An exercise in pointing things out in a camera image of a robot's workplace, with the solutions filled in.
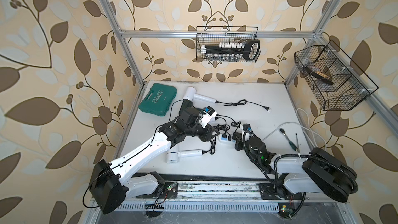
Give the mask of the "white blue power strip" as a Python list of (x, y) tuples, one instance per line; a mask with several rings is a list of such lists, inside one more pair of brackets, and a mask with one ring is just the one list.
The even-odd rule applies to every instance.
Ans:
[(225, 144), (225, 145), (229, 145), (229, 146), (234, 146), (235, 143), (236, 143), (235, 140), (232, 139), (232, 136), (229, 135), (229, 134), (226, 134), (226, 133), (221, 134), (221, 135), (219, 136), (219, 142), (220, 142), (221, 144)]

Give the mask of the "white hair dryer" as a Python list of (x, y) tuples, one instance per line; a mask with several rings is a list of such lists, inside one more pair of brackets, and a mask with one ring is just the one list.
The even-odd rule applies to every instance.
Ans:
[(212, 104), (216, 103), (216, 99), (214, 99), (214, 98), (197, 94), (197, 90), (194, 87), (188, 87), (182, 98), (184, 100), (190, 100), (190, 101), (197, 99), (197, 100), (212, 103)]
[(198, 157), (202, 156), (203, 151), (200, 149), (197, 150), (185, 150), (185, 151), (171, 151), (166, 154), (166, 162), (168, 164), (178, 163), (181, 158), (187, 157)]

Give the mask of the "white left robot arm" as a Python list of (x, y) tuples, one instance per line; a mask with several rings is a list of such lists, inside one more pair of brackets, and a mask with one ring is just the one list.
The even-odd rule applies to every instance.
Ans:
[(177, 125), (170, 121), (155, 130), (153, 137), (130, 153), (107, 163), (101, 160), (95, 164), (88, 186), (99, 209), (109, 214), (128, 197), (153, 194), (163, 179), (151, 172), (145, 176), (132, 176), (158, 155), (169, 151), (184, 141), (187, 136), (198, 137), (209, 142), (220, 134), (213, 126), (201, 124), (192, 127)]

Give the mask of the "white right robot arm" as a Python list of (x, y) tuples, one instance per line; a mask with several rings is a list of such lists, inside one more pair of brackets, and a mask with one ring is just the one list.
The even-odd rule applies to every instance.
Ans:
[(244, 151), (273, 185), (273, 193), (323, 193), (330, 199), (345, 203), (359, 190), (356, 172), (321, 148), (308, 154), (299, 152), (278, 155), (271, 153), (262, 140), (248, 129), (233, 136), (235, 149)]

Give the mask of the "green plastic tool case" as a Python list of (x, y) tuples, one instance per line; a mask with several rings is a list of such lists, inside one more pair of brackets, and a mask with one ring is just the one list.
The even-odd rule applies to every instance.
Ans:
[(138, 106), (143, 113), (165, 116), (177, 94), (177, 88), (155, 83)]

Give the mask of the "black white socket set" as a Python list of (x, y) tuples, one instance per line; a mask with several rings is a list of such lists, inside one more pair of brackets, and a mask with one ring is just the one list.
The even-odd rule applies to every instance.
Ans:
[(259, 39), (243, 39), (239, 42), (202, 45), (199, 55), (209, 61), (256, 62), (261, 53), (260, 44)]

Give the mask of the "black brush in basket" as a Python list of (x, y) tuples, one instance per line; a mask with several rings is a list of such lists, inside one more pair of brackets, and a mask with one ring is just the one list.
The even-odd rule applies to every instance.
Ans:
[(327, 85), (333, 86), (334, 82), (331, 80), (330, 76), (322, 73), (319, 70), (315, 70), (313, 67), (305, 66), (305, 73), (309, 76), (309, 81), (316, 85)]

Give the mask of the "green handled screwdriver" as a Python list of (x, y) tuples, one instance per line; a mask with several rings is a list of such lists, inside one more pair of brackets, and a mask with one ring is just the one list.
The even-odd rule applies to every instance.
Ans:
[(285, 139), (287, 140), (288, 144), (290, 145), (290, 147), (294, 150), (294, 151), (298, 151), (298, 147), (289, 139), (289, 137), (287, 136), (285, 130), (283, 128), (279, 129), (279, 132), (285, 137)]

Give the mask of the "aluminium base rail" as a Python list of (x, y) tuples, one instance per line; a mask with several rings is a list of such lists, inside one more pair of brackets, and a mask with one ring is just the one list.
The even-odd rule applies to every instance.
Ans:
[(160, 195), (125, 198), (103, 214), (115, 211), (210, 213), (273, 213), (294, 210), (300, 202), (322, 206), (339, 205), (324, 194), (307, 193), (285, 198), (271, 194), (271, 184), (259, 181), (175, 181), (166, 182)]

